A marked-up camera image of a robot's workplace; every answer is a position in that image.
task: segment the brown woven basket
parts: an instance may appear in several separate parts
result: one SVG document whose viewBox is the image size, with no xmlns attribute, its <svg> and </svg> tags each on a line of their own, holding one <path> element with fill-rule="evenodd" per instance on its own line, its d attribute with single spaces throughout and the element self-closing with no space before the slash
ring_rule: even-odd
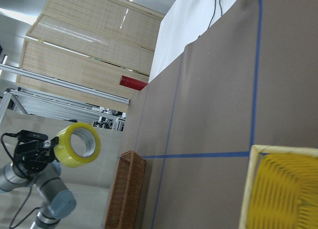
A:
<svg viewBox="0 0 318 229">
<path fill-rule="evenodd" d="M 134 151 L 121 155 L 105 229 L 133 229 L 146 161 Z"/>
</svg>

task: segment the yellow plastic basket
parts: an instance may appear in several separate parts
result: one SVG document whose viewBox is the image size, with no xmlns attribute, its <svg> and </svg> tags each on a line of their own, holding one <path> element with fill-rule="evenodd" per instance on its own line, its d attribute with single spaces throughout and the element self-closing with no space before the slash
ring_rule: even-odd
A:
<svg viewBox="0 0 318 229">
<path fill-rule="evenodd" d="M 239 229 L 318 229 L 317 157 L 318 149 L 253 146 Z"/>
</svg>

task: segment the robotic arm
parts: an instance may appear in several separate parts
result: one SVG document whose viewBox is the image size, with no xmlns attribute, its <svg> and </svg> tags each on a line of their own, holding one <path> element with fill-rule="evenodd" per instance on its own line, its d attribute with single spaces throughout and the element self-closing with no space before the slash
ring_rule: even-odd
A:
<svg viewBox="0 0 318 229">
<path fill-rule="evenodd" d="M 83 127 L 84 123 L 71 125 L 71 132 L 68 132 L 66 128 L 61 131 L 62 136 L 59 135 L 60 132 L 59 137 L 50 141 L 46 135 L 26 130 L 17 134 L 5 133 L 3 136 L 15 137 L 18 140 L 13 157 L 5 147 L 3 136 L 1 137 L 1 143 L 12 161 L 0 169 L 0 193 L 10 192 L 18 187 L 32 187 L 35 184 L 43 199 L 43 204 L 30 229 L 53 229 L 61 219 L 67 217 L 75 209 L 75 198 L 59 177 L 61 173 L 59 161 L 68 163 L 75 153 L 70 146 L 70 138 L 73 133 L 85 142 L 88 148 L 86 151 L 91 153 L 88 156 L 89 161 L 93 161 L 98 156 L 100 148 L 100 141 L 94 129 L 87 124 L 84 128 L 74 127 L 76 124 Z M 69 142 L 64 143 L 61 147 L 59 138 Z M 59 160 L 56 155 L 65 155 L 65 152 L 55 154 L 56 147 L 71 153 L 66 154 L 68 159 L 60 157 Z M 73 164 L 76 162 L 76 166 L 82 164 L 79 163 L 81 156 L 77 154 L 77 157 L 79 158 L 73 158 L 71 161 Z"/>
</svg>

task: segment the tape roll core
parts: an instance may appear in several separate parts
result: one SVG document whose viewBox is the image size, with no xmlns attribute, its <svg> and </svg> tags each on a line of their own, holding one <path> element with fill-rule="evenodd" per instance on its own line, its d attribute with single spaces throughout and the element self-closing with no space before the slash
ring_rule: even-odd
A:
<svg viewBox="0 0 318 229">
<path fill-rule="evenodd" d="M 71 144 L 71 136 L 76 135 L 85 143 L 85 152 L 79 155 Z M 100 152 L 100 139 L 95 129 L 89 124 L 74 123 L 58 132 L 59 143 L 54 147 L 56 158 L 65 166 L 77 167 L 94 161 Z"/>
</svg>

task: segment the ceiling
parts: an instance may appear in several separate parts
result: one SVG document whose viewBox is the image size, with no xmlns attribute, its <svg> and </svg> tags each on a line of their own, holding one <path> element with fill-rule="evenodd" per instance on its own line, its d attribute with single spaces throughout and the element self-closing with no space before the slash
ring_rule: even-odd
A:
<svg viewBox="0 0 318 229">
<path fill-rule="evenodd" d="M 3 56 L 8 55 L 7 63 L 11 66 L 18 67 L 23 38 L 27 30 L 31 27 L 30 24 L 8 17 L 4 10 L 23 13 L 29 17 L 37 18 L 44 8 L 46 0 L 0 0 L 0 45 L 3 51 L 0 55 L 2 62 Z M 145 6 L 149 9 L 166 14 L 175 0 L 133 0 L 133 2 Z"/>
</svg>

